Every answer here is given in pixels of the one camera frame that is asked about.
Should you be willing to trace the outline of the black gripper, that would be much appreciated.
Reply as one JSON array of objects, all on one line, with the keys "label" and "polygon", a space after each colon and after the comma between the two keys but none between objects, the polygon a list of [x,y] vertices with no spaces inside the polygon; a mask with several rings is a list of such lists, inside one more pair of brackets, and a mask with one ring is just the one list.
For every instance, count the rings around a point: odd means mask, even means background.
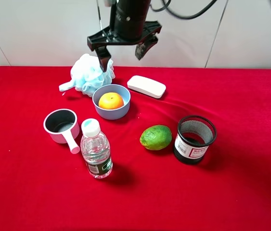
[{"label": "black gripper", "polygon": [[87,44],[96,52],[103,72],[107,71],[111,59],[106,46],[136,45],[135,56],[141,60],[158,43],[156,34],[162,26],[157,21],[146,21],[150,3],[149,0],[116,0],[111,7],[109,26],[87,37]]}]

